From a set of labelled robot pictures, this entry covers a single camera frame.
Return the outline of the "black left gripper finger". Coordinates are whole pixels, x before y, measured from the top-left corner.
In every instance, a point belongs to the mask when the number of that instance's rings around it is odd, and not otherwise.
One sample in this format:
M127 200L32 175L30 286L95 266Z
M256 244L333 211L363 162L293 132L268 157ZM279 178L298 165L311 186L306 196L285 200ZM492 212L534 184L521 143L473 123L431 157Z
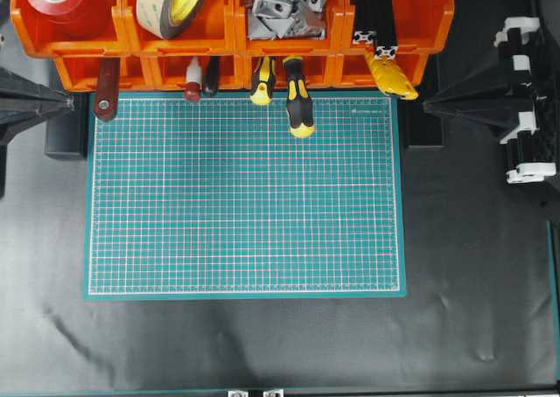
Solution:
M71 95L1 68L1 143L49 118L75 110Z

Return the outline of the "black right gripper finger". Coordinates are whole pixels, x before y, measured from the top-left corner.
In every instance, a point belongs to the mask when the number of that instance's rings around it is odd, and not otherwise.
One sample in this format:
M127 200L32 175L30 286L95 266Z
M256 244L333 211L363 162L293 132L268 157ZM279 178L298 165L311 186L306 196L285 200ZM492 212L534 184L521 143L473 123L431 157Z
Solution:
M425 100L423 111L486 125L500 137L519 123L521 98L513 92L520 87L519 71L483 71Z

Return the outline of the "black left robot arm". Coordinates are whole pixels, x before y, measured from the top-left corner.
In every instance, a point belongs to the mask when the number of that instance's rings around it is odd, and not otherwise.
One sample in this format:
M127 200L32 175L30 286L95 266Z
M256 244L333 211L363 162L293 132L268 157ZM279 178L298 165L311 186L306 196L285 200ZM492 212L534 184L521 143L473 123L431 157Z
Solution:
M49 118L74 110L71 95L1 67L1 198L5 194L7 150L13 138Z

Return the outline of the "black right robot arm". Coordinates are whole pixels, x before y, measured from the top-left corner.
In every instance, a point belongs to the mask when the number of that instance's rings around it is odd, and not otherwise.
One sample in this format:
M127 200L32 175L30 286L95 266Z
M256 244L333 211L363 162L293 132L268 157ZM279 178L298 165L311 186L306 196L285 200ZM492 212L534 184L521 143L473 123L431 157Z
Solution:
M559 44L539 17L509 17L495 35L498 58L423 103L425 112L489 131L471 180L494 178L559 221Z

